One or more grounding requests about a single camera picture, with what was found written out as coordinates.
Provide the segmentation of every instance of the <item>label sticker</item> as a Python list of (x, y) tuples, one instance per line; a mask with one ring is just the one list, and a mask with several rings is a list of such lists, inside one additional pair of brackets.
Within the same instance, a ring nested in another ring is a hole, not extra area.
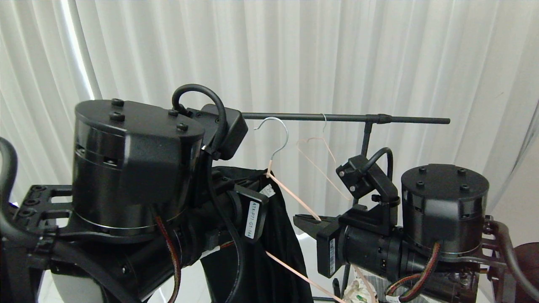
[(329, 241), (329, 274), (335, 272), (335, 238)]
[(389, 303), (400, 303), (399, 297), (393, 297), (391, 295), (385, 296), (385, 300)]
[(254, 234), (257, 228), (258, 220), (258, 208), (260, 205), (255, 201), (251, 201), (249, 204), (249, 211), (247, 212), (247, 223), (245, 225), (245, 237), (254, 239)]
[(266, 185), (266, 187), (262, 188), (260, 193), (268, 198), (271, 198), (273, 195), (275, 195), (275, 191), (273, 190), (273, 187), (271, 187), (271, 184), (268, 184)]

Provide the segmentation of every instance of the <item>size tag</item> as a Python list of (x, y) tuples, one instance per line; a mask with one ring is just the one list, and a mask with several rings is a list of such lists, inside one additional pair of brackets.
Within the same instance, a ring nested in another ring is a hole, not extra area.
[(400, 303), (399, 297), (393, 297), (391, 295), (385, 296), (385, 300), (389, 303)]
[(335, 238), (329, 241), (329, 274), (335, 272)]
[(262, 188), (260, 193), (268, 198), (271, 198), (273, 195), (275, 195), (275, 191), (273, 190), (273, 187), (271, 187), (271, 184), (268, 184), (266, 185), (266, 187)]
[(257, 231), (258, 209), (260, 205), (255, 201), (249, 204), (247, 213), (247, 223), (245, 225), (245, 237), (254, 239), (254, 234)]

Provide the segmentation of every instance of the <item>black garment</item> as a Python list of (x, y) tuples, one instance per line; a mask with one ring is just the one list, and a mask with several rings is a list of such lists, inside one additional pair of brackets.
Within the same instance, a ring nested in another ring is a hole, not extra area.
[[(234, 303), (311, 303), (309, 283), (267, 256), (273, 254), (298, 272), (306, 275), (305, 261), (292, 224), (288, 219), (285, 200), (279, 186), (267, 178), (265, 170), (235, 167), (215, 167), (236, 184), (261, 191), (271, 184), (275, 195), (269, 198), (264, 231), (258, 242), (245, 242), (246, 271), (244, 282)], [(236, 277), (236, 249), (226, 247), (201, 260), (215, 303), (224, 302)]]

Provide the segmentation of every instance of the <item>hanger hook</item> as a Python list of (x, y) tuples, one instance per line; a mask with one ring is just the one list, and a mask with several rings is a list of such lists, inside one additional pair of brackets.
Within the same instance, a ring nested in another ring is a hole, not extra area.
[(260, 123), (260, 125), (259, 125), (258, 127), (255, 127), (254, 130), (259, 129), (259, 128), (262, 126), (262, 124), (264, 124), (264, 122), (266, 122), (267, 120), (277, 120), (277, 121), (281, 122), (282, 126), (283, 126), (283, 127), (285, 128), (285, 130), (286, 130), (286, 141), (285, 141), (285, 144), (283, 144), (281, 147), (279, 147), (277, 150), (275, 150), (275, 151), (273, 152), (273, 154), (271, 155), (271, 158), (269, 158), (270, 160), (273, 160), (273, 156), (275, 156), (275, 154), (276, 154), (278, 151), (282, 150), (282, 149), (286, 146), (286, 144), (288, 144), (288, 127), (286, 127), (286, 124), (285, 124), (281, 119), (279, 119), (279, 118), (275, 118), (275, 117), (267, 117), (267, 118), (265, 118), (264, 120), (262, 120), (262, 122)]
[(326, 114), (321, 114), (324, 116), (324, 128), (322, 128), (322, 134), (324, 133), (324, 130), (326, 130), (326, 126), (328, 126), (328, 118), (326, 117)]

